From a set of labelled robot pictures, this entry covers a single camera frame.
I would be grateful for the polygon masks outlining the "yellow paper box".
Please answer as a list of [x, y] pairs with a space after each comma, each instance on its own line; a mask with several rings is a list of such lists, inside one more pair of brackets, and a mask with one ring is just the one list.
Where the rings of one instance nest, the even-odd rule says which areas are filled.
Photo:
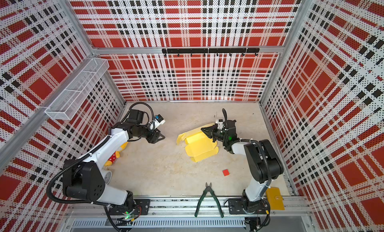
[[217, 142], [213, 142], [212, 139], [209, 139], [201, 131], [201, 128], [211, 127], [213, 125], [213, 123], [207, 124], [178, 135], [177, 145], [181, 142], [186, 143], [185, 151], [193, 162], [197, 163], [218, 154], [219, 147], [217, 146]]

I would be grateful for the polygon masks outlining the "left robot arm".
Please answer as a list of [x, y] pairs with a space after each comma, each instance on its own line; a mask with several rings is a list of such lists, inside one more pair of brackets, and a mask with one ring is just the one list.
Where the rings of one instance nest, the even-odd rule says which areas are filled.
[[63, 169], [48, 183], [46, 195], [60, 204], [95, 204], [122, 206], [129, 211], [136, 207], [133, 194], [114, 188], [105, 182], [105, 163], [125, 143], [146, 139], [155, 144], [165, 139], [158, 129], [165, 123], [155, 115], [129, 107], [120, 122], [95, 147], [75, 160], [65, 161]]

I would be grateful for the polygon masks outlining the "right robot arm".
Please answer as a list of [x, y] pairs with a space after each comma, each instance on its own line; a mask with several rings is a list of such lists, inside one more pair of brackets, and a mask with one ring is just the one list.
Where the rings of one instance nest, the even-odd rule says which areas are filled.
[[264, 194], [272, 181], [284, 173], [284, 166], [269, 140], [242, 139], [237, 135], [236, 120], [229, 120], [222, 109], [224, 119], [201, 131], [213, 142], [222, 142], [223, 148], [233, 154], [247, 158], [252, 175], [250, 184], [243, 190], [241, 202], [246, 214], [266, 211], [270, 206]]

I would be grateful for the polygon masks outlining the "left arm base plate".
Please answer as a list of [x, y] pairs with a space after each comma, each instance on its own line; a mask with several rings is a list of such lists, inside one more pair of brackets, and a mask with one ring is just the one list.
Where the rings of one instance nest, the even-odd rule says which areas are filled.
[[112, 205], [108, 209], [111, 216], [128, 216], [130, 218], [147, 215], [151, 200], [136, 199], [125, 202], [123, 205]]

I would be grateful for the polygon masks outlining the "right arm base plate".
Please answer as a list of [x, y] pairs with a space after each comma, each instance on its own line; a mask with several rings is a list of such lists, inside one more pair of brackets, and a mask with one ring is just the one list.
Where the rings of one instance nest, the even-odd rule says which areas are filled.
[[231, 215], [267, 215], [271, 207], [267, 200], [260, 199], [250, 202], [246, 197], [229, 199], [229, 212]]

